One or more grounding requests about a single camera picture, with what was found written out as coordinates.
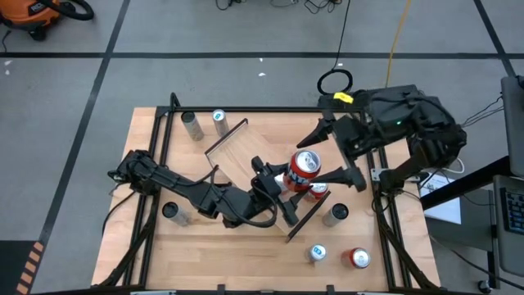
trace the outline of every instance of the red soda can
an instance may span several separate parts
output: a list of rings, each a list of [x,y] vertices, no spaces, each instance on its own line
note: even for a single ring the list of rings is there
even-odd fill
[[[328,184],[311,184],[313,187],[309,189],[304,199],[309,202],[318,202],[328,192]]]
[[[303,192],[309,188],[309,181],[320,173],[320,157],[316,152],[296,152],[287,165],[284,184],[293,192]]]
[[[343,266],[354,267],[356,269],[364,269],[371,263],[369,252],[361,247],[344,251],[341,255],[341,262]]]

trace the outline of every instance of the desk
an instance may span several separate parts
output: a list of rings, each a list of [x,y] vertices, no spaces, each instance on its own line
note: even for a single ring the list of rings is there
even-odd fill
[[[134,110],[124,154],[131,149],[147,150],[155,112],[155,108]],[[180,113],[175,113],[166,162],[171,170],[189,179],[199,179],[209,172],[211,167],[204,151],[218,140],[210,113],[196,115],[206,136],[200,142],[193,142],[180,121]],[[291,157],[296,143],[316,126],[320,113],[229,112],[227,116],[230,126],[248,118],[250,128],[262,134],[286,157]],[[160,134],[164,129],[165,120],[160,126]],[[157,161],[161,141],[159,138],[157,142]],[[321,156],[324,172],[341,165],[341,156],[332,140],[311,149]],[[386,153],[391,167],[409,156],[405,141],[391,144]],[[357,165],[368,177],[365,157],[358,159]],[[228,180],[217,173],[215,181]],[[216,290],[217,284],[225,284],[227,290],[325,291],[326,285],[333,284],[337,291],[387,290],[377,222],[370,208],[371,190],[357,193],[354,188],[336,184],[330,189],[332,195],[326,203],[288,244],[285,243],[286,235],[276,226],[257,229],[243,225],[225,229],[220,218],[210,220],[199,216],[189,201],[163,189],[160,206],[175,201],[192,213],[193,222],[182,228],[158,215],[146,287]],[[405,189],[418,193],[411,184]],[[111,206],[128,193],[128,188],[119,188]],[[419,201],[405,195],[399,195],[396,201],[406,250],[429,280],[440,284]],[[321,217],[336,202],[345,203],[350,208],[350,215],[341,224],[326,228]],[[94,284],[103,281],[127,251],[137,204],[138,197],[130,199],[109,219],[93,275]],[[327,249],[326,259],[317,265],[310,265],[305,260],[305,249],[313,243],[322,243]],[[372,262],[367,269],[347,269],[341,265],[341,252],[353,247],[364,247],[370,252]],[[398,259],[392,247],[391,250],[396,283],[401,285]],[[142,253],[139,253],[136,262],[141,260]],[[136,269],[132,283],[138,281]]]

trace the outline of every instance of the orange vacuum cleaner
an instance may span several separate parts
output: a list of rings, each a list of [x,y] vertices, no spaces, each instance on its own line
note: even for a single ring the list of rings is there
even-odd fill
[[[85,13],[76,12],[71,2],[59,0],[0,0],[0,22],[12,29],[26,30],[37,41],[46,38],[46,29],[62,16],[75,20],[91,20],[94,12],[84,0],[71,0]]]

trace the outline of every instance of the black metal frame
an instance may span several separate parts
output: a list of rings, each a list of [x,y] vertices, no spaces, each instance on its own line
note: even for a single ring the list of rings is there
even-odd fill
[[[182,111],[194,111],[194,112],[210,112],[214,111],[216,109],[222,109],[226,112],[305,112],[305,113],[311,113],[311,112],[321,112],[322,107],[181,107],[178,100],[176,98],[171,97],[171,106],[170,107],[157,107],[156,108],[156,114],[155,114],[155,121],[153,124],[153,129],[151,132],[151,141],[150,141],[150,147],[149,151],[155,151],[157,139],[158,139],[158,132],[160,129],[160,121],[165,114],[167,114],[167,126],[165,128],[164,133],[164,141],[162,143],[162,149],[160,152],[160,165],[165,165],[165,160],[167,158],[167,151],[169,147],[169,141],[171,140],[170,134],[171,134],[171,127],[173,124],[173,118],[175,112],[182,112]],[[347,109],[336,109],[335,112],[348,112]],[[365,120],[365,116],[361,114],[362,120]],[[381,148],[378,150],[379,157],[380,157],[380,165],[382,168],[387,168],[387,159],[386,159],[386,153],[384,148]],[[373,158],[373,153],[369,152],[366,154],[366,159],[368,162],[368,173],[371,173],[371,169],[375,168],[375,161]],[[380,197],[381,191],[380,187],[376,184],[373,185],[373,197]],[[133,235],[135,235],[135,232],[140,233],[140,228],[144,216],[144,210],[145,210],[145,203],[147,200],[147,197],[141,196],[141,201],[138,204],[137,209],[137,215],[135,217],[134,225],[133,225]],[[152,227],[152,231],[148,235],[146,239],[146,246],[144,248],[144,254],[143,254],[143,260],[142,260],[142,266],[140,269],[140,279],[139,279],[139,285],[140,286],[146,286],[147,285],[147,274],[149,269],[149,262],[151,258],[151,252],[152,252],[152,243],[155,233],[155,227],[156,227],[156,214],[158,212],[159,208],[159,200],[160,200],[160,194],[153,196],[153,202],[151,204],[150,214],[153,214],[154,222],[150,225]],[[377,210],[382,210],[382,203],[377,203]],[[395,233],[396,238],[400,242],[401,245],[403,244],[402,240],[402,234],[400,229],[400,220],[398,216],[398,212],[396,209],[395,199],[391,200],[390,204],[390,219],[392,224],[392,229]],[[403,294],[456,294],[456,295],[471,295],[473,293],[456,293],[456,292],[450,292],[450,291],[444,291],[444,290],[429,290],[429,289],[420,289],[420,288],[412,288],[411,279],[409,275],[409,271],[406,268],[404,262],[399,258],[400,263],[400,271],[402,274],[402,280],[404,287],[398,287],[395,283],[395,273],[391,261],[391,250],[390,250],[390,244],[385,236],[385,234],[381,231],[379,231],[380,241],[381,241],[381,247],[382,247],[382,255],[384,260],[384,268],[386,272],[386,280],[387,280],[387,286],[390,293],[403,293]],[[130,284],[130,278],[132,276],[133,272],[133,264],[134,259],[131,262],[131,265],[128,267],[126,272],[126,277],[124,277],[123,285],[129,285]],[[357,294],[357,292],[338,292],[335,291],[334,286],[327,285],[326,286],[327,291],[318,291],[318,292],[280,292],[280,291],[270,291],[269,293],[278,293],[278,294],[348,294],[353,295]],[[264,291],[226,291],[225,285],[218,285],[217,290],[176,290],[177,294],[261,294],[264,293]]]

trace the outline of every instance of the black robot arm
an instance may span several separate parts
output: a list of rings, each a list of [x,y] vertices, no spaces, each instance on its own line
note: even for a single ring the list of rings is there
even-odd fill
[[[274,176],[283,173],[287,165],[273,166],[263,164],[259,157],[251,164],[257,176],[251,180],[251,189],[245,192],[231,185],[214,184],[216,166],[208,175],[198,181],[173,172],[165,166],[157,165],[147,151],[130,151],[116,170],[108,172],[117,184],[130,184],[130,188],[145,195],[152,195],[162,188],[185,197],[205,217],[215,219],[222,213],[223,223],[228,228],[235,228],[243,223],[257,227],[270,227],[277,218],[278,208],[282,210],[284,220],[293,226],[298,222],[295,214],[297,203],[302,195],[297,195],[287,202],[280,200],[280,187]],[[204,181],[211,178],[211,183]],[[273,217],[265,222],[250,221],[262,211],[271,210]]]
[[[356,158],[407,138],[412,156],[396,169],[384,170],[379,175],[382,190],[389,193],[402,188],[406,179],[422,169],[448,166],[466,144],[466,133],[438,98],[426,97],[419,91],[379,91],[365,99],[368,100],[365,117],[346,115],[336,119],[331,111],[325,110],[315,130],[297,145],[305,148],[327,140],[332,134],[346,163],[346,169],[320,175],[312,182],[354,184],[358,191],[365,190]]]

